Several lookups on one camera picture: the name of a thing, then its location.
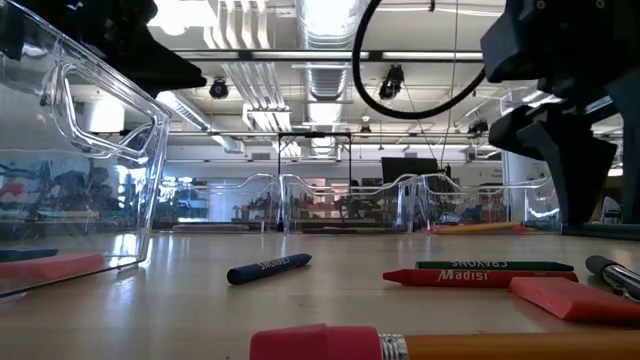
pink rubber block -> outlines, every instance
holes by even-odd
[[[46,258],[0,263],[0,278],[48,282],[104,268],[102,255],[60,254]]]
[[[640,322],[640,304],[563,278],[513,278],[509,291],[562,320]]]
[[[378,331],[367,326],[316,324],[260,331],[249,360],[382,360]]]

wooden table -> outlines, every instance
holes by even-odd
[[[553,260],[602,254],[640,269],[640,242],[557,236],[157,235],[150,261],[0,303],[4,359],[247,359],[260,329],[325,322],[403,334],[580,331],[502,290],[403,288],[416,260]],[[230,287],[228,268],[308,252],[311,266]]]

clear plastic bin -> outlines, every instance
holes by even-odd
[[[560,230],[553,181],[460,187],[444,175],[419,178],[421,226],[438,234],[517,233]]]
[[[281,175],[284,228],[309,234],[410,232],[416,179],[403,175],[381,187],[314,186]]]
[[[4,0],[0,60],[0,296],[144,260],[170,114]]]
[[[180,232],[268,232],[276,230],[280,184],[255,174],[238,184],[160,186],[154,229]]]

computer monitor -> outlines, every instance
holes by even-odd
[[[438,173],[438,160],[420,158],[385,158],[382,159],[382,178],[384,183],[392,183],[401,175],[427,175]]]

air duct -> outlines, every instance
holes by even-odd
[[[202,131],[212,132],[220,130],[213,128],[211,124],[206,121],[207,117],[179,94],[171,91],[161,92],[158,94],[158,101],[167,105],[183,119],[200,128]],[[211,138],[222,145],[224,151],[228,154],[244,154],[245,146],[241,141],[219,135],[214,135]]]
[[[351,49],[366,4],[364,0],[296,0],[302,46],[313,50]],[[348,66],[336,69],[316,64],[305,70],[306,96],[313,102],[307,107],[310,122],[326,124],[340,120],[340,102],[345,100],[350,78]],[[322,130],[332,131],[334,127]],[[313,139],[311,144],[317,155],[326,156],[332,151],[325,139]]]

